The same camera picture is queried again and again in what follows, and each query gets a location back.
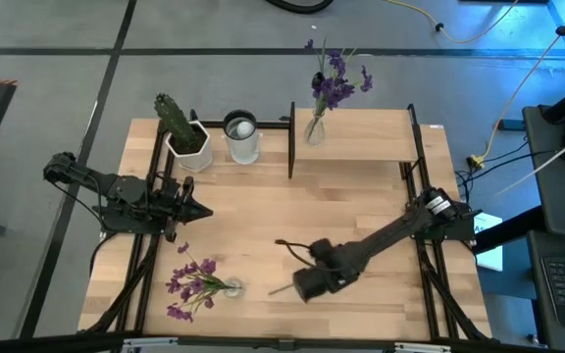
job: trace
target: gray floor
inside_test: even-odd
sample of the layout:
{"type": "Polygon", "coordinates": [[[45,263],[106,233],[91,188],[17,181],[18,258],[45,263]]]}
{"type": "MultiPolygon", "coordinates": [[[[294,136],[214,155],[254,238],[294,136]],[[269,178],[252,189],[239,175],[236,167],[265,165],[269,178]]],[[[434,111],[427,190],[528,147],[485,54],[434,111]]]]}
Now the gray floor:
{"type": "MultiPolygon", "coordinates": [[[[565,20],[565,0],[554,0],[565,20]]],[[[0,47],[112,47],[126,0],[0,0],[0,47]]],[[[421,5],[466,38],[494,21],[506,7],[457,0],[421,5]]],[[[520,5],[472,49],[543,49],[555,24],[542,5],[520,5]]],[[[292,48],[329,35],[332,46],[370,48],[462,48],[435,34],[420,14],[381,0],[337,0],[315,16],[295,16],[265,1],[138,1],[127,48],[292,48]]],[[[565,49],[560,41],[556,48],[565,49]]],[[[349,108],[404,108],[414,103],[424,124],[445,125],[455,169],[486,148],[493,122],[534,60],[455,57],[357,57],[375,88],[346,101],[349,108]]],[[[19,89],[0,129],[0,339],[17,334],[29,292],[62,195],[41,177],[49,157],[77,152],[93,110],[108,58],[0,56],[0,78],[19,89]]],[[[117,67],[88,165],[114,172],[132,118],[153,118],[153,97],[165,91],[201,119],[217,120],[242,108],[260,120],[285,114],[288,105],[310,107],[310,56],[129,56],[117,67]]],[[[565,58],[545,60],[523,87],[509,116],[522,107],[553,103],[565,95],[565,58]]],[[[524,133],[503,132],[492,155],[519,146],[524,133]]],[[[493,194],[532,169],[529,160],[477,180],[471,203],[510,218],[538,205],[531,179],[502,196],[493,194]],[[519,199],[521,202],[509,202],[519,199]]],[[[82,191],[80,199],[94,203],[82,191]]],[[[88,259],[97,243],[96,221],[76,207],[36,334],[77,328],[88,280],[88,259]]],[[[505,342],[525,343],[535,331],[527,301],[486,295],[492,332],[505,342]]],[[[187,348],[194,352],[203,348],[187,348]]]]}

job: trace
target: purple flowers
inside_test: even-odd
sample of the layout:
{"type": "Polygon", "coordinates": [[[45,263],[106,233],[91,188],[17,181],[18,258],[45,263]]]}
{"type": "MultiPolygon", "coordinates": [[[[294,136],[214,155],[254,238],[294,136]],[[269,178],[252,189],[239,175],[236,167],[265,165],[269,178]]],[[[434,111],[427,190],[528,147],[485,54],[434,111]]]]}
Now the purple flowers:
{"type": "MultiPolygon", "coordinates": [[[[313,48],[313,39],[310,39],[305,48],[313,48]]],[[[347,61],[350,59],[354,51],[347,57],[343,56],[343,52],[339,50],[331,50],[325,53],[326,39],[324,48],[322,48],[321,55],[318,55],[320,63],[320,71],[317,72],[311,79],[311,88],[313,88],[313,98],[316,99],[317,115],[323,115],[324,111],[329,108],[330,110],[337,108],[339,103],[352,96],[355,92],[355,86],[361,82],[350,83],[345,74],[347,72],[347,61]],[[331,67],[331,72],[326,75],[324,68],[328,56],[328,64],[331,67]]],[[[372,88],[372,75],[368,75],[365,66],[362,67],[361,75],[363,75],[363,83],[360,85],[362,92],[367,92],[372,88]]]]}
{"type": "Polygon", "coordinates": [[[165,285],[169,294],[179,292],[182,300],[179,306],[178,303],[174,303],[167,307],[167,316],[192,323],[193,315],[202,304],[205,308],[212,309],[215,305],[213,297],[220,290],[236,289],[236,286],[225,284],[221,279],[213,276],[217,270],[215,260],[204,259],[200,265],[197,265],[197,262],[186,251],[188,246],[187,242],[179,246],[178,253],[187,255],[191,260],[190,263],[184,265],[183,268],[173,270],[172,277],[165,285]]]}
{"type": "Polygon", "coordinates": [[[188,249],[188,242],[185,242],[183,246],[178,247],[178,253],[181,254],[188,249]]]}

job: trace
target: white pot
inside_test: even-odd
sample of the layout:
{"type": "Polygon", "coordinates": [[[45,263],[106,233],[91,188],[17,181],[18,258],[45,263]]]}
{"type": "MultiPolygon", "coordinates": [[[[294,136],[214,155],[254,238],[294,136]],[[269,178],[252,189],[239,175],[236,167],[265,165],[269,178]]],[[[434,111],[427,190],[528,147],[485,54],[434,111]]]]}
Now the white pot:
{"type": "Polygon", "coordinates": [[[165,139],[165,144],[167,145],[169,150],[172,151],[174,156],[176,156],[176,160],[178,161],[178,164],[182,168],[194,173],[199,173],[202,170],[204,170],[206,167],[210,166],[211,163],[213,163],[213,149],[211,148],[211,135],[208,133],[206,128],[202,126],[200,122],[198,121],[189,122],[189,124],[199,126],[200,129],[204,131],[204,133],[206,133],[206,141],[204,141],[204,145],[202,146],[199,152],[185,154],[185,155],[176,152],[176,150],[174,150],[174,147],[170,143],[170,139],[172,138],[171,134],[167,135],[167,138],[165,139]]]}

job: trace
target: cactus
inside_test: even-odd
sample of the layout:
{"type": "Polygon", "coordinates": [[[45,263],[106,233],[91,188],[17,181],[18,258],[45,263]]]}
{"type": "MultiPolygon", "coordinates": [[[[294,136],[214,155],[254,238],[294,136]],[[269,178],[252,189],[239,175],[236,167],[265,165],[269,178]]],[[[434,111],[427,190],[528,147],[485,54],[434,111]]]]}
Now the cactus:
{"type": "Polygon", "coordinates": [[[199,151],[204,141],[195,133],[172,97],[159,93],[154,101],[154,110],[174,137],[174,143],[181,153],[199,151]]]}

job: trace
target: wooden table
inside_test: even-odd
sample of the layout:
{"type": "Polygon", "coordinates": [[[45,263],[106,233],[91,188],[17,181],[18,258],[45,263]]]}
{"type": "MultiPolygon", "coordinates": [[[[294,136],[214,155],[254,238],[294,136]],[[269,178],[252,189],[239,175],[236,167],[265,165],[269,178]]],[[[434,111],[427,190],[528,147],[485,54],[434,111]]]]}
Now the wooden table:
{"type": "MultiPolygon", "coordinates": [[[[297,110],[296,117],[308,110],[297,110]]],[[[338,110],[351,121],[380,115],[382,138],[391,147],[391,160],[411,160],[415,151],[407,111],[338,110]]],[[[327,139],[332,126],[326,116],[327,139]]],[[[146,177],[157,120],[131,122],[119,173],[146,177]]],[[[322,237],[333,244],[361,239],[400,217],[407,201],[406,185],[398,163],[377,160],[341,160],[315,157],[315,151],[296,142],[292,179],[287,178],[287,131],[262,129],[261,155],[250,166],[232,161],[220,128],[210,128],[214,162],[194,175],[196,200],[214,210],[213,217],[179,226],[176,244],[162,240],[153,275],[144,333],[225,337],[296,337],[320,339],[429,339],[421,277],[415,244],[404,239],[370,261],[354,284],[337,294],[325,294],[303,303],[293,290],[273,296],[268,292],[290,283],[302,264],[274,240],[284,238],[309,244],[322,237]],[[201,308],[195,322],[176,321],[166,307],[179,302],[165,283],[172,269],[187,263],[177,247],[188,241],[196,259],[213,257],[216,275],[245,282],[240,299],[220,294],[213,309],[201,308]]],[[[442,126],[422,126],[431,183],[459,199],[446,135],[442,126]]],[[[161,155],[164,163],[166,148],[161,155]]],[[[187,171],[175,166],[173,176],[187,171]]],[[[97,254],[79,328],[94,324],[121,290],[132,246],[131,234],[119,235],[97,254]]],[[[456,241],[443,243],[451,292],[483,333],[490,335],[477,269],[472,254],[456,241]]],[[[137,294],[130,301],[127,328],[134,322],[137,294]]],[[[435,294],[440,332],[447,335],[441,300],[435,294]]]]}

